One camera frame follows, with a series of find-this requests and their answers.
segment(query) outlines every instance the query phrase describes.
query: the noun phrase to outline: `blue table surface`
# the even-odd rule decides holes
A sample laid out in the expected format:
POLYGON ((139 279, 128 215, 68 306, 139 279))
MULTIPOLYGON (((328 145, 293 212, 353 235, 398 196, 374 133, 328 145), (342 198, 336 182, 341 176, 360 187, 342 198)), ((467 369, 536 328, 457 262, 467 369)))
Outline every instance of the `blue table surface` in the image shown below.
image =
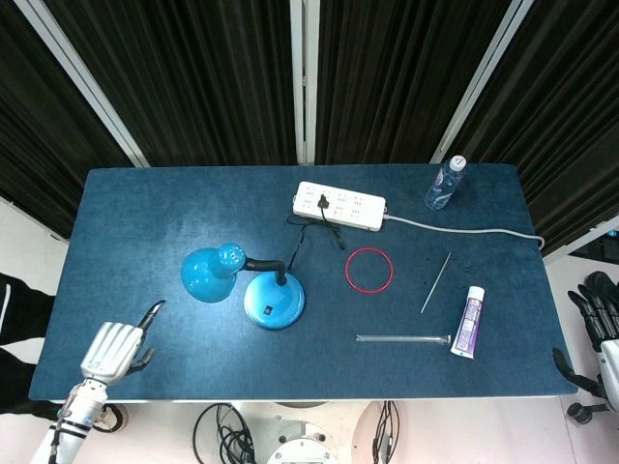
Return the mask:
MULTIPOLYGON (((98 169, 88 176, 62 273, 33 399, 65 398, 101 323, 137 324, 167 303, 144 348, 143 371, 108 389, 110 399, 340 399, 555 395, 572 393, 551 349, 565 350, 535 241, 432 232, 385 221, 379 232, 342 227, 346 251, 311 227, 293 274, 306 292, 301 318, 271 332, 243 309, 254 273, 238 274, 230 297, 204 304, 184 289, 180 267, 196 248, 234 241, 256 259, 288 261, 300 228, 288 225, 301 181, 384 196, 388 213, 445 227, 533 233, 516 169, 472 164, 447 207, 424 205, 436 165, 341 165, 98 169), (394 262, 392 285, 363 295, 344 279, 359 247, 394 262), (443 261, 452 258, 423 315, 443 261), (359 343, 356 334, 456 334, 467 289, 486 289, 475 361, 449 347, 359 343)), ((379 286, 387 264, 361 255, 359 284, 379 286)))

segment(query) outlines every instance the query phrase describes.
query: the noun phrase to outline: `power strip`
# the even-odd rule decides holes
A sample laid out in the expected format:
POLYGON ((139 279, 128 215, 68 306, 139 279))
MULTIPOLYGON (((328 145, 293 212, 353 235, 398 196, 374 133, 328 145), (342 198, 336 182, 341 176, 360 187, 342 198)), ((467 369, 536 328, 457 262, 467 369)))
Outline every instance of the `power strip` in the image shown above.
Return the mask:
POLYGON ((360 229, 380 230, 386 212, 385 198, 358 191, 302 182, 292 199, 292 212, 304 218, 322 219, 318 206, 321 195, 325 195, 329 202, 323 210, 328 221, 360 229))

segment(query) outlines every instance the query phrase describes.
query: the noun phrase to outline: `red rubber band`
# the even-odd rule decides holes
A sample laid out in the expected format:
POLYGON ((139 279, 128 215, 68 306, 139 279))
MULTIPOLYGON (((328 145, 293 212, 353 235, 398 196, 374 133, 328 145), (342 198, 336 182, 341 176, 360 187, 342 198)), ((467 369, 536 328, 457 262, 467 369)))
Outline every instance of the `red rubber band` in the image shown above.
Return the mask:
POLYGON ((382 249, 374 248, 373 246, 366 246, 364 248, 359 248, 359 249, 354 250, 352 254, 348 256, 348 259, 346 260, 346 265, 344 266, 344 275, 346 276, 346 281, 352 288, 354 288, 360 293, 365 293, 366 295, 374 295, 376 293, 382 292, 389 285, 391 285, 391 281, 394 279, 394 263, 392 262, 391 258, 387 255, 387 253, 385 253, 382 249), (363 253, 364 251, 371 251, 371 252, 380 254, 383 258, 385 258, 385 260, 387 261, 387 264, 389 264, 389 278, 387 279, 387 282, 385 282, 385 284, 382 287, 378 287, 374 289, 362 288, 358 286, 357 284, 355 284, 355 282, 353 282, 352 279, 350 278, 350 275, 348 274, 348 267, 350 266, 350 262, 353 260, 355 256, 357 256, 360 253, 363 253))

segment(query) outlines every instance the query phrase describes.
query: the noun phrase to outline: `toothpaste tube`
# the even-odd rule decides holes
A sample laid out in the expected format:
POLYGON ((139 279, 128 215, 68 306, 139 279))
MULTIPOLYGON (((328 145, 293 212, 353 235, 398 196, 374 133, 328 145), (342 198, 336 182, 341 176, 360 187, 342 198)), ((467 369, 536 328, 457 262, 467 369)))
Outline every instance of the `toothpaste tube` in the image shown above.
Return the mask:
POLYGON ((473 359, 475 353, 475 342, 477 332, 480 328, 480 318, 482 317, 482 301, 486 291, 481 287, 469 287, 466 297, 466 308, 462 314, 460 327, 457 329, 452 353, 464 358, 473 359))

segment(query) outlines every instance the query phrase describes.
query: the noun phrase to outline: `lamp base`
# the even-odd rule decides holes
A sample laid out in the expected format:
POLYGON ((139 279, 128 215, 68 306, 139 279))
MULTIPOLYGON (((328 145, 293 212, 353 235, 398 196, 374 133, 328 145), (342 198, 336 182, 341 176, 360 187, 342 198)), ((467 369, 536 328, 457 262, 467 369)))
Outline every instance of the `lamp base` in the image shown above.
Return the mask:
POLYGON ((258 326, 277 330, 299 319, 306 302, 299 280, 286 273, 285 285, 276 283, 276 273, 258 275, 245 292, 245 312, 258 326))

